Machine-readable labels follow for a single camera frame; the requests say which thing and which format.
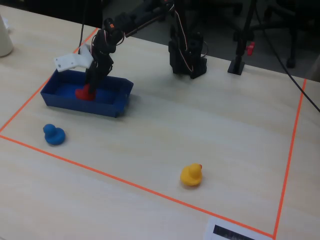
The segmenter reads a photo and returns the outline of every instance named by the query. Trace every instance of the dark floor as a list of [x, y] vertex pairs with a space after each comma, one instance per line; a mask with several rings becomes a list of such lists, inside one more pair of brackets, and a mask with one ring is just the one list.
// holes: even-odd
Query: dark floor
[[[134, 9], [142, 0], [112, 0], [103, 10], [103, 17], [113, 18], [121, 12], [129, 12]], [[258, 11], [262, 17], [267, 3], [273, 0], [258, 1]], [[246, 15], [249, 9], [249, 0], [240, 0], [244, 4], [243, 11], [240, 16], [234, 17], [231, 10], [225, 10], [225, 14], [243, 26], [246, 20]], [[187, 13], [187, 20], [190, 22], [193, 19], [192, 12]], [[170, 25], [173, 23], [171, 17], [167, 17], [166, 22], [155, 22], [152, 25], [140, 30], [134, 37], [148, 40], [151, 42], [168, 45], [170, 40], [169, 31]], [[203, 34], [205, 41], [209, 46], [209, 56], [232, 60], [235, 58], [237, 43], [233, 42], [234, 31], [219, 22], [217, 18], [210, 18], [206, 24], [200, 23], [195, 31]], [[267, 34], [271, 39], [274, 47], [278, 51], [282, 61], [285, 63], [290, 54], [290, 34], [288, 29], [268, 30]], [[284, 73], [276, 57], [270, 51], [267, 42], [261, 31], [255, 32], [255, 49], [252, 56], [245, 56], [244, 61], [248, 65], [259, 68], [264, 68], [272, 71]], [[315, 62], [320, 54], [320, 38], [310, 33], [299, 32], [298, 49], [296, 52], [296, 67], [290, 69], [292, 75], [297, 77], [306, 77], [307, 71]]]

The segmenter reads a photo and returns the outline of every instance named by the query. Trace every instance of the blue plastic bin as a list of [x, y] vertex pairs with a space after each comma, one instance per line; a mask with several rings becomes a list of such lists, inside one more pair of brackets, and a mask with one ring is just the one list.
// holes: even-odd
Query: blue plastic bin
[[96, 91], [94, 101], [77, 99], [76, 89], [85, 85], [84, 72], [66, 70], [53, 73], [41, 91], [47, 106], [70, 109], [85, 113], [116, 118], [125, 110], [133, 82], [119, 77], [107, 76]]

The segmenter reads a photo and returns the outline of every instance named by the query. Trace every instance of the orange tape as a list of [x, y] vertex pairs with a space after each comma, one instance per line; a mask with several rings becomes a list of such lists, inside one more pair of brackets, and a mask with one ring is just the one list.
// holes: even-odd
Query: orange tape
[[78, 166], [78, 167], [80, 167], [80, 168], [84, 168], [84, 169], [87, 169], [87, 170], [89, 170], [89, 171], [95, 172], [95, 173], [97, 173], [97, 174], [101, 174], [101, 175], [103, 175], [103, 176], [106, 176], [106, 177], [108, 177], [108, 178], [117, 180], [117, 181], [122, 182], [122, 183], [124, 183], [124, 184], [128, 184], [128, 185], [130, 185], [130, 186], [132, 186], [132, 187], [135, 187], [135, 188], [141, 189], [141, 190], [143, 190], [143, 191], [146, 191], [146, 192], [148, 192], [148, 193], [157, 195], [157, 196], [162, 197], [162, 198], [164, 198], [164, 199], [168, 199], [168, 200], [170, 200], [170, 201], [172, 201], [172, 202], [175, 202], [175, 203], [177, 203], [177, 204], [181, 204], [181, 205], [186, 206], [186, 207], [188, 207], [188, 208], [191, 208], [191, 209], [194, 209], [194, 210], [203, 212], [203, 213], [205, 213], [205, 214], [208, 214], [208, 215], [217, 217], [217, 218], [219, 218], [219, 219], [223, 219], [223, 220], [228, 221], [228, 222], [230, 222], [230, 223], [239, 225], [239, 226], [241, 226], [241, 227], [243, 227], [243, 228], [252, 230], [252, 231], [254, 231], [254, 232], [256, 232], [256, 233], [259, 233], [259, 234], [262, 234], [262, 235], [265, 235], [265, 236], [267, 236], [267, 237], [272, 238], [272, 234], [270, 234], [270, 233], [261, 231], [261, 230], [259, 230], [259, 229], [257, 229], [257, 228], [254, 228], [254, 227], [252, 227], [252, 226], [249, 226], [249, 225], [243, 224], [243, 223], [241, 223], [241, 222], [232, 220], [232, 219], [227, 218], [227, 217], [225, 217], [225, 216], [221, 216], [221, 215], [216, 214], [216, 213], [213, 213], [213, 212], [211, 212], [211, 211], [207, 211], [207, 210], [205, 210], [205, 209], [203, 209], [203, 208], [200, 208], [200, 207], [191, 205], [191, 204], [186, 203], [186, 202], [184, 202], [184, 201], [180, 201], [180, 200], [175, 199], [175, 198], [173, 198], [173, 197], [170, 197], [170, 196], [164, 195], [164, 194], [162, 194], [162, 193], [156, 192], [156, 191], [151, 190], [151, 189], [149, 189], [149, 188], [146, 188], [146, 187], [144, 187], [144, 186], [140, 186], [140, 185], [138, 185], [138, 184], [135, 184], [135, 183], [130, 182], [130, 181], [128, 181], [128, 180], [124, 180], [124, 179], [122, 179], [122, 178], [120, 178], [120, 177], [111, 175], [111, 174], [109, 174], [109, 173], [100, 171], [100, 170], [95, 169], [95, 168], [93, 168], [93, 167], [90, 167], [90, 166], [87, 166], [87, 165], [78, 163], [78, 162], [76, 162], [76, 161], [69, 160], [69, 159], [64, 158], [64, 157], [62, 157], [62, 156], [55, 155], [55, 154], [53, 154], [53, 153], [44, 151], [44, 150], [39, 149], [39, 148], [37, 148], [37, 147], [28, 145], [28, 144], [26, 144], [26, 143], [23, 143], [23, 142], [14, 140], [14, 139], [12, 139], [12, 138], [9, 138], [9, 137], [3, 136], [3, 135], [0, 135], [0, 138], [5, 139], [5, 140], [8, 140], [8, 141], [13, 142], [13, 143], [16, 143], [16, 144], [19, 144], [19, 145], [24, 146], [24, 147], [26, 147], [26, 148], [35, 150], [35, 151], [37, 151], [37, 152], [39, 152], [39, 153], [48, 155], [48, 156], [50, 156], [50, 157], [53, 157], [53, 158], [62, 160], [62, 161], [64, 161], [64, 162], [67, 162], [67, 163], [69, 163], [69, 164]]
[[[98, 30], [98, 28], [96, 28], [82, 43], [82, 45], [87, 42]], [[79, 50], [79, 48], [77, 47], [76, 50], [73, 51], [73, 53], [75, 54], [77, 51]], [[47, 84], [47, 82], [50, 80], [51, 76], [38, 88], [37, 91], [35, 91], [34, 94], [32, 94], [32, 96], [18, 109], [18, 111], [16, 111], [12, 117], [9, 118], [9, 120], [0, 128], [0, 133], [9, 125], [9, 123], [11, 123], [11, 121], [22, 111], [22, 109], [25, 108], [25, 106], [40, 92], [40, 90]]]
[[[302, 90], [303, 91], [306, 88], [306, 84], [307, 84], [307, 79], [304, 79], [303, 86], [302, 86]], [[296, 132], [297, 132], [299, 115], [300, 115], [300, 110], [301, 110], [301, 105], [302, 105], [303, 99], [304, 99], [304, 95], [301, 92], [299, 105], [298, 105], [298, 108], [296, 110], [296, 115], [295, 115], [295, 121], [294, 121], [294, 126], [293, 126], [293, 131], [292, 131], [292, 137], [291, 137], [291, 144], [290, 144], [290, 149], [289, 149], [288, 161], [286, 163], [284, 181], [283, 181], [282, 192], [281, 192], [281, 197], [280, 197], [280, 203], [279, 203], [278, 212], [277, 212], [277, 215], [276, 215], [276, 220], [275, 220], [275, 225], [274, 225], [274, 231], [273, 231], [273, 236], [272, 236], [272, 238], [274, 240], [276, 240], [276, 237], [277, 237], [278, 228], [279, 228], [279, 222], [280, 222], [280, 217], [281, 217], [281, 212], [282, 212], [282, 208], [283, 208], [283, 205], [284, 205], [284, 199], [285, 199], [285, 194], [286, 194], [289, 170], [290, 170], [290, 165], [291, 165], [291, 158], [292, 158], [292, 153], [293, 153], [293, 150], [294, 150]]]

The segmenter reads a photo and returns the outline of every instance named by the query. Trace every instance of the black cable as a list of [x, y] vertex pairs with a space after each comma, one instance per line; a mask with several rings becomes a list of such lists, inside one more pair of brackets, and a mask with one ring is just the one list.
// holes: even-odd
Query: black cable
[[84, 27], [85, 27], [85, 22], [86, 22], [86, 13], [87, 13], [88, 1], [89, 1], [89, 0], [86, 0], [86, 1], [85, 1], [84, 9], [83, 9], [82, 27], [81, 27], [81, 36], [80, 36], [78, 54], [80, 54], [80, 47], [81, 47], [81, 44], [82, 44], [82, 37], [83, 37], [83, 34], [84, 34]]
[[203, 41], [203, 43], [204, 43], [205, 46], [206, 46], [206, 52], [205, 52], [205, 54], [204, 54], [203, 56], [201, 56], [202, 59], [203, 59], [205, 56], [207, 56], [208, 53], [209, 53], [209, 46], [208, 46], [208, 44], [206, 43], [206, 41]]
[[126, 34], [125, 34], [125, 32], [122, 32], [122, 34], [123, 34], [122, 40], [120, 43], [117, 43], [116, 46], [119, 46], [124, 42]]
[[96, 36], [97, 36], [97, 34], [92, 37], [92, 39], [91, 39], [91, 46], [94, 45], [94, 40], [95, 40]]
[[[256, 14], [256, 18], [257, 18], [257, 20], [258, 20], [258, 22], [259, 22], [259, 25], [261, 26], [262, 23], [261, 23], [261, 19], [260, 19], [260, 17], [259, 17], [259, 14], [258, 14], [257, 5], [255, 6], [255, 14]], [[288, 71], [288, 69], [286, 68], [286, 66], [285, 66], [285, 65], [283, 64], [283, 62], [281, 61], [281, 59], [280, 59], [280, 57], [279, 57], [276, 49], [274, 48], [274, 46], [272, 45], [269, 37], [267, 36], [266, 31], [265, 31], [263, 28], [261, 28], [261, 29], [262, 29], [262, 32], [263, 32], [263, 35], [264, 35], [266, 41], [268, 42], [271, 50], [273, 51], [274, 55], [275, 55], [276, 58], [278, 59], [280, 65], [281, 65], [281, 67], [283, 68], [283, 70], [285, 71], [285, 73], [289, 76], [289, 78], [293, 81], [293, 83], [298, 87], [298, 89], [303, 93], [303, 95], [306, 97], [306, 99], [308, 99], [309, 102], [310, 102], [310, 103], [315, 107], [315, 109], [317, 109], [318, 112], [320, 113], [319, 107], [310, 99], [310, 97], [308, 97], [308, 95], [307, 95], [307, 94], [305, 93], [305, 91], [299, 86], [299, 84], [296, 82], [296, 80], [294, 80], [294, 78], [291, 76], [291, 74], [289, 73], [289, 71]]]

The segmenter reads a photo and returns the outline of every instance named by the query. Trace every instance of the table surface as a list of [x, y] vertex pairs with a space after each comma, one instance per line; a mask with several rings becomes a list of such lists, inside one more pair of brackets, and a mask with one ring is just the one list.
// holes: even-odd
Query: table surface
[[[288, 76], [247, 65], [232, 75], [208, 56], [190, 80], [172, 74], [167, 46], [131, 37], [110, 74], [134, 82], [124, 116], [50, 108], [39, 91], [81, 25], [0, 14], [14, 44], [0, 58], [0, 237], [194, 240], [214, 216], [273, 239], [320, 238], [320, 116]], [[296, 80], [320, 105], [320, 83]], [[47, 123], [65, 144], [45, 143]], [[203, 181], [186, 188], [193, 162]]]

